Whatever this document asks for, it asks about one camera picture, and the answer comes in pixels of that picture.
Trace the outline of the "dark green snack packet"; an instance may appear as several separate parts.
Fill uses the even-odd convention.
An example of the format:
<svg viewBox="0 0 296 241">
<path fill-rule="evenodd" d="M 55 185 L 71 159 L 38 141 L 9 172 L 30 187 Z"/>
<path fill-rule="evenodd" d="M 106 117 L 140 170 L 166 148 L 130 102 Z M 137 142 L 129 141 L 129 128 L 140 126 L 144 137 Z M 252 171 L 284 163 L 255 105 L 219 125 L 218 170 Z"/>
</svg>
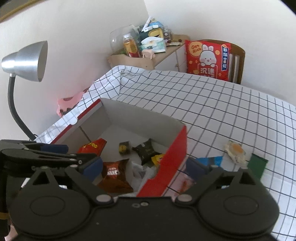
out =
<svg viewBox="0 0 296 241">
<path fill-rule="evenodd" d="M 262 178 L 267 163 L 267 159 L 262 158 L 256 154 L 252 154 L 247 167 L 252 171 L 254 176 L 256 176 L 260 180 Z"/>
</svg>

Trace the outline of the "blue snack bag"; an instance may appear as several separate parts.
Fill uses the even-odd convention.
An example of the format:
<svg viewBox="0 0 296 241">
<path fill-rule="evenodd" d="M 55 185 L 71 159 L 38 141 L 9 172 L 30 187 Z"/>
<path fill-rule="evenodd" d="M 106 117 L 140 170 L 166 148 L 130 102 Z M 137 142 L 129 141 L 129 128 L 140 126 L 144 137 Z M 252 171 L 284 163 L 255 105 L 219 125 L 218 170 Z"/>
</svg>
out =
<svg viewBox="0 0 296 241">
<path fill-rule="evenodd" d="M 204 158 L 197 158 L 196 159 L 199 163 L 205 165 L 205 166 L 211 166 L 211 165 L 216 165 L 216 166 L 221 166 L 223 157 L 222 156 L 217 156 L 217 157 L 204 157 Z"/>
</svg>

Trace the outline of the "egg print snack packet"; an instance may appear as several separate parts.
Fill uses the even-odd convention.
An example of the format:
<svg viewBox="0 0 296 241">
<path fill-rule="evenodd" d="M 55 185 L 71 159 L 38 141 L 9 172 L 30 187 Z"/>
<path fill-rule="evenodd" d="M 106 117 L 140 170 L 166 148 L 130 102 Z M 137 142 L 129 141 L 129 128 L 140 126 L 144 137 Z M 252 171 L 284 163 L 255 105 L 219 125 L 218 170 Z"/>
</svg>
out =
<svg viewBox="0 0 296 241">
<path fill-rule="evenodd" d="M 229 140 L 224 149 L 235 164 L 246 164 L 246 152 L 239 143 Z"/>
</svg>

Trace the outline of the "orange-brown snack bag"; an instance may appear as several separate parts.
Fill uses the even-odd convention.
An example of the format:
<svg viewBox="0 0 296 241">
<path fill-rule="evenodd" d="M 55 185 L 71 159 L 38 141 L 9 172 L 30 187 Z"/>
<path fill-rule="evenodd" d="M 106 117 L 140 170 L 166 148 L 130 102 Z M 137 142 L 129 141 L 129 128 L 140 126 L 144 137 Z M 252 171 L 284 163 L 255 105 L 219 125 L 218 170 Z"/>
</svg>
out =
<svg viewBox="0 0 296 241">
<path fill-rule="evenodd" d="M 104 162 L 102 180 L 97 186 L 106 193 L 126 194 L 132 193 L 133 188 L 126 180 L 126 165 L 129 159 L 116 162 Z"/>
</svg>

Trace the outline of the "large red snack bag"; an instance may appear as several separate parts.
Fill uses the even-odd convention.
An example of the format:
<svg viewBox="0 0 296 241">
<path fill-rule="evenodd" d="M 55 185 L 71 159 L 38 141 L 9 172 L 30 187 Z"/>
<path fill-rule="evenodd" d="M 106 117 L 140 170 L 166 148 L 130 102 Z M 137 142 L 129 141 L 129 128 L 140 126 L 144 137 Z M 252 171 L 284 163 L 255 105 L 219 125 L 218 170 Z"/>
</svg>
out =
<svg viewBox="0 0 296 241">
<path fill-rule="evenodd" d="M 79 148 L 78 154 L 95 154 L 100 157 L 103 149 L 105 148 L 107 141 L 103 138 L 99 138 L 93 142 L 83 145 Z"/>
</svg>

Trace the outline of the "yellow candy bag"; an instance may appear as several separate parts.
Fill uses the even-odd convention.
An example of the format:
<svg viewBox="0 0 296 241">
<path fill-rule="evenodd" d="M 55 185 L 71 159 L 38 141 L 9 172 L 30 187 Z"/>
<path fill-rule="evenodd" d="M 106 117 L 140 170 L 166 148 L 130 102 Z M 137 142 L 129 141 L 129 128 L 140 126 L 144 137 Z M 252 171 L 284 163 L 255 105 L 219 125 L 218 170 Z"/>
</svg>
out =
<svg viewBox="0 0 296 241">
<path fill-rule="evenodd" d="M 158 155 L 151 157 L 151 160 L 152 160 L 153 164 L 156 167 L 158 167 L 160 165 L 160 162 L 163 159 L 163 157 L 164 157 L 164 154 L 158 154 Z"/>
</svg>

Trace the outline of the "black snack packet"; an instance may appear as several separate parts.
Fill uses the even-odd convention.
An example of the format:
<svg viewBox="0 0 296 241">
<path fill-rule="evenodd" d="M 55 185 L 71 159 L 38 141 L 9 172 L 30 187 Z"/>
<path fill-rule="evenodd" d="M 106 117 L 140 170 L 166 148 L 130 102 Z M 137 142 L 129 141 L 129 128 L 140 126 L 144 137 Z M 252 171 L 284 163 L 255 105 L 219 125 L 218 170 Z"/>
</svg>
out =
<svg viewBox="0 0 296 241">
<path fill-rule="evenodd" d="M 156 152 L 152 146 L 152 140 L 149 138 L 147 141 L 139 144 L 136 147 L 132 147 L 132 150 L 135 151 L 141 159 L 142 165 L 150 162 L 152 157 L 159 155 L 159 152 Z"/>
</svg>

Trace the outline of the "small black yellow packet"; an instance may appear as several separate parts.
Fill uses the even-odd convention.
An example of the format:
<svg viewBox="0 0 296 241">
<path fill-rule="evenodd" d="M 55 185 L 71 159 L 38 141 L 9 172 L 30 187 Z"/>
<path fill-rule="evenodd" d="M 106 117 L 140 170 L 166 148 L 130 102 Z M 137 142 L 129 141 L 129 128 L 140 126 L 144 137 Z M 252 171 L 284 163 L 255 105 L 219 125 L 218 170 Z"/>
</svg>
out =
<svg viewBox="0 0 296 241">
<path fill-rule="evenodd" d="M 119 143 L 119 153 L 121 155 L 128 155 L 130 154 L 130 142 L 126 141 L 126 142 L 121 142 Z"/>
</svg>

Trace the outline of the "white black grid tablecloth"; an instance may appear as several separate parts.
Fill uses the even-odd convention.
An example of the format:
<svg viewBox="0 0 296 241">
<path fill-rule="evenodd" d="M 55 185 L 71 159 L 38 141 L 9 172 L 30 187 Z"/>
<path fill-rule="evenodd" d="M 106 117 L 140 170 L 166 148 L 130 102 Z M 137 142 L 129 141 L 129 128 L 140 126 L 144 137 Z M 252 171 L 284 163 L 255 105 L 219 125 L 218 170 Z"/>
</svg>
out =
<svg viewBox="0 0 296 241">
<path fill-rule="evenodd" d="M 223 156 L 222 167 L 237 170 L 225 153 L 228 141 L 247 158 L 267 160 L 261 178 L 280 207 L 273 229 L 278 240 L 295 240 L 295 107 L 265 93 L 214 78 L 175 71 L 117 66 L 96 80 L 78 106 L 38 136 L 50 143 L 100 97 L 162 113 L 187 126 L 188 155 Z"/>
</svg>

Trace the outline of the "silver desk lamp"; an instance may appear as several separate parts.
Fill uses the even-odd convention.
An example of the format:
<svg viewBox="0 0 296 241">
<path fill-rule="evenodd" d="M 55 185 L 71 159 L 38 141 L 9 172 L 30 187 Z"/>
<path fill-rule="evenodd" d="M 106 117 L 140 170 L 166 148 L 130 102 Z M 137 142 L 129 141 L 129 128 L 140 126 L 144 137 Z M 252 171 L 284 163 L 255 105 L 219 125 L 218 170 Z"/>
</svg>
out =
<svg viewBox="0 0 296 241">
<path fill-rule="evenodd" d="M 15 80 L 19 76 L 25 80 L 41 82 L 44 78 L 48 56 L 48 42 L 41 41 L 30 44 L 17 52 L 3 57 L 1 61 L 2 70 L 9 73 L 8 83 L 8 105 L 11 116 L 16 124 L 30 140 L 35 140 L 36 136 L 25 125 L 18 115 L 14 102 Z"/>
</svg>

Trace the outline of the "red rabbit cushion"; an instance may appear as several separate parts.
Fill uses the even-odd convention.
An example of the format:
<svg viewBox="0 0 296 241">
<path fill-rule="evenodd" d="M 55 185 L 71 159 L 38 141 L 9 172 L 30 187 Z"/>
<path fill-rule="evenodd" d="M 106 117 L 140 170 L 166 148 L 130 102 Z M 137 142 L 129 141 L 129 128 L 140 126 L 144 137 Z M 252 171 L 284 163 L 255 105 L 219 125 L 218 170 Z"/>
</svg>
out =
<svg viewBox="0 0 296 241">
<path fill-rule="evenodd" d="M 231 44 L 205 40 L 185 41 L 187 73 L 219 80 L 229 80 Z"/>
</svg>

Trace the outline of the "wooden chair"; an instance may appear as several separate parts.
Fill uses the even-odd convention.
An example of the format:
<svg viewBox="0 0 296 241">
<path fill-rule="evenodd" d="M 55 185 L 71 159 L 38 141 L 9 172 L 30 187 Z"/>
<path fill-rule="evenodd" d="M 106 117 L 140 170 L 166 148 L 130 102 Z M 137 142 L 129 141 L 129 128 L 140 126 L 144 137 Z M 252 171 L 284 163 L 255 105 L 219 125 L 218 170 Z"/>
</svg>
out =
<svg viewBox="0 0 296 241">
<path fill-rule="evenodd" d="M 219 40 L 209 40 L 209 39 L 205 41 L 209 41 L 212 43 L 219 43 L 219 44 L 223 42 Z M 231 50 L 230 50 L 228 82 L 240 84 L 242 79 L 243 67 L 244 67 L 245 51 L 238 45 L 235 45 L 232 43 L 230 44 L 231 44 Z"/>
</svg>

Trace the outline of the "clear glass jar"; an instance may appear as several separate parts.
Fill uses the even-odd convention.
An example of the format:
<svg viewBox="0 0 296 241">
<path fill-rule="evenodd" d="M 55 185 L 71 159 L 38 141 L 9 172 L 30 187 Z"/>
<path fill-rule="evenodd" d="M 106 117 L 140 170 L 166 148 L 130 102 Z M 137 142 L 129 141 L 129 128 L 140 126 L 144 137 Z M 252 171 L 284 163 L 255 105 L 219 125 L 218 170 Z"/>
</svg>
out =
<svg viewBox="0 0 296 241">
<path fill-rule="evenodd" d="M 109 35 L 109 43 L 113 54 L 125 54 L 123 44 L 124 35 L 130 34 L 135 40 L 136 45 L 139 47 L 139 32 L 134 25 L 128 25 L 113 30 Z"/>
</svg>

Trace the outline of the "tissue pack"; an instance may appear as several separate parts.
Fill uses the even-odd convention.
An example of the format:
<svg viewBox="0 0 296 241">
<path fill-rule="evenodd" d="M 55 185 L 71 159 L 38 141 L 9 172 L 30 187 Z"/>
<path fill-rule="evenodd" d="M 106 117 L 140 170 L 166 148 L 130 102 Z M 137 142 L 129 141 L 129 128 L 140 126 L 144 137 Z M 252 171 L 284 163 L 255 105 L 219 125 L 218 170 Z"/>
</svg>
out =
<svg viewBox="0 0 296 241">
<path fill-rule="evenodd" d="M 154 53 L 166 52 L 166 42 L 163 38 L 159 37 L 147 37 L 141 41 L 140 45 L 141 51 L 151 50 Z"/>
</svg>

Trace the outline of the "gold picture frame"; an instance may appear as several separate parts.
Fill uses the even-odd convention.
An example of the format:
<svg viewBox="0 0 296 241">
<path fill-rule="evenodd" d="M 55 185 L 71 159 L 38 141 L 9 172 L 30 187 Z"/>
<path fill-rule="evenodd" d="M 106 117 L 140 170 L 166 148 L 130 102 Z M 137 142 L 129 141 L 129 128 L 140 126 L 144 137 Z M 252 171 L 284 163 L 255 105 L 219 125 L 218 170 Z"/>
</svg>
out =
<svg viewBox="0 0 296 241">
<path fill-rule="evenodd" d="M 1 23 L 42 2 L 41 0 L 1 1 Z"/>
</svg>

